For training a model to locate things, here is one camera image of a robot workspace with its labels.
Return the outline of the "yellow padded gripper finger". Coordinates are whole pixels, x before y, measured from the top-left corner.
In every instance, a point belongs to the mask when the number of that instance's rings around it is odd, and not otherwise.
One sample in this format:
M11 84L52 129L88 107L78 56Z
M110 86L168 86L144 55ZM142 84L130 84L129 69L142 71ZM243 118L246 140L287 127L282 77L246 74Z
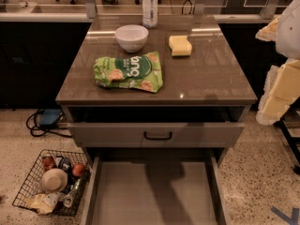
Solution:
M273 125L300 98L300 61L288 59L280 67L271 66L263 88L256 120L259 124Z
M277 16L273 21L267 24L265 27L260 29L255 35L256 39L262 41L277 41L277 30L278 30L278 21L280 17Z

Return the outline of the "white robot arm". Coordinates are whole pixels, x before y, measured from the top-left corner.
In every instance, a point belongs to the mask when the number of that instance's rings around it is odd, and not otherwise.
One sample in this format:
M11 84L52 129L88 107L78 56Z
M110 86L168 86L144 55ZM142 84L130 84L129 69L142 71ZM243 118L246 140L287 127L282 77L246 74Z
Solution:
M280 67L271 66L266 75L256 120L269 126L279 121L300 98L300 0L292 0L255 38L275 41L277 53L287 58Z

